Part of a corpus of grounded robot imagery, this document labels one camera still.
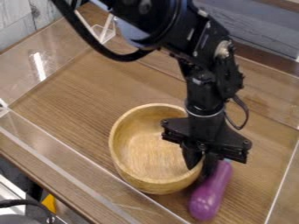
wire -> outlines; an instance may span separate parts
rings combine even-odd
[[[238,126],[234,121],[231,120],[227,112],[225,112],[226,118],[231,124],[231,126],[237,129],[237,130],[243,130],[243,128],[246,127],[247,123],[249,123],[249,106],[247,104],[239,99],[239,97],[235,95],[233,97],[234,102],[242,107],[245,113],[246,113],[246,121],[242,123],[241,126]]]
[[[142,59],[149,53],[153,51],[145,51],[142,49],[137,50],[135,52],[130,54],[118,54],[113,52],[110,49],[107,49],[98,41],[98,39],[93,36],[90,33],[88,28],[82,23],[74,9],[71,6],[66,3],[64,0],[51,0],[55,6],[58,7],[60,14],[66,17],[66,19],[70,22],[70,25],[75,29],[76,33],[82,36],[82,38],[86,40],[86,42],[90,44],[90,46],[102,53],[106,57],[109,57],[113,60],[122,61],[122,62],[131,62],[135,60]]]
[[[51,211],[39,202],[36,202],[34,200],[28,200],[28,199],[6,199],[6,200],[0,201],[0,208],[27,206],[27,205],[39,207],[47,213],[48,223],[50,224],[54,223],[55,218],[54,218]]]

bowl rim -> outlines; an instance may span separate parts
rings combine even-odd
[[[114,164],[117,166],[118,169],[122,169],[122,172],[126,173],[126,175],[129,175],[131,178],[139,180],[139,181],[145,181],[147,184],[155,184],[155,185],[165,185],[165,184],[171,184],[171,183],[178,183],[182,182],[183,180],[186,180],[189,177],[191,177],[195,173],[202,171],[202,165],[203,162],[201,161],[197,166],[189,170],[183,175],[175,177],[175,178],[169,178],[169,179],[154,179],[154,178],[141,178],[135,173],[133,173],[130,171],[130,169],[127,168],[127,166],[121,162],[121,159],[115,153],[115,143],[114,143],[114,139],[115,139],[115,134],[117,134],[117,130],[119,127],[119,124],[129,118],[129,116],[131,116],[138,110],[141,109],[146,109],[146,108],[151,108],[151,107],[167,107],[167,108],[173,108],[173,109],[178,109],[182,112],[186,113],[186,110],[179,107],[175,106],[173,104],[169,103],[149,103],[146,105],[138,106],[135,108],[131,108],[117,120],[113,129],[110,131],[110,136],[109,136],[109,148],[110,148],[110,154],[114,160]]]

wooden bowl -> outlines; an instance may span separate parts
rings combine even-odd
[[[185,117],[183,108],[149,104],[131,109],[110,133],[110,152],[119,175],[145,193],[181,191],[199,177],[202,163],[189,170],[182,148],[162,139],[165,118]]]

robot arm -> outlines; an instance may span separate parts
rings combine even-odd
[[[182,146],[187,167],[191,169],[203,158],[207,167],[215,167],[223,158],[246,163],[251,142],[226,122],[230,99],[242,106],[249,117],[246,104],[237,96],[245,76],[235,62],[230,32],[209,13],[198,9],[191,0],[101,0],[121,19],[126,39],[139,48],[129,55],[118,55],[97,43],[66,2],[52,1],[80,36],[113,60],[134,61],[161,48],[178,59],[187,83],[189,117],[166,119],[162,125],[163,139]],[[233,126],[241,130],[245,125]]]

wooden table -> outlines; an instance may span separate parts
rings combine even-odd
[[[105,18],[97,12],[91,5],[82,9],[91,23]],[[58,26],[67,27],[66,21],[60,20]],[[121,52],[130,50],[121,37],[114,38],[109,45]],[[219,215],[207,223],[265,222],[298,141],[298,78],[250,59],[238,57],[238,63],[247,75],[247,88],[241,96],[251,108],[250,122],[242,133],[253,140],[254,149],[247,165],[234,163],[234,178]],[[23,130],[23,134],[31,136],[32,143],[44,148],[43,153],[55,167],[68,171],[97,193],[101,185],[109,183],[101,182],[101,177],[93,172],[94,165],[102,165],[118,175],[109,154],[109,133],[117,119],[133,107],[151,102],[182,106],[185,97],[186,86],[178,66],[163,52],[154,53],[139,62],[122,64],[88,49],[12,105],[12,109],[74,148],[76,157],[74,152],[60,151],[58,145],[39,142],[39,137],[34,138],[34,133]],[[229,105],[229,112],[237,120],[243,118],[237,105]],[[6,135],[0,134],[0,139],[3,156],[91,222],[126,223],[97,203],[74,179],[66,178],[67,174],[63,176],[54,166],[28,153]],[[80,161],[79,155],[88,160]],[[173,195],[150,197],[189,222],[197,223],[187,211],[194,187]],[[287,209],[290,202],[283,203]],[[131,214],[138,216],[138,207],[130,209]],[[295,221],[298,213],[290,211],[285,223]],[[153,223],[150,220],[149,214],[143,223]],[[159,221],[174,223],[163,218]]]

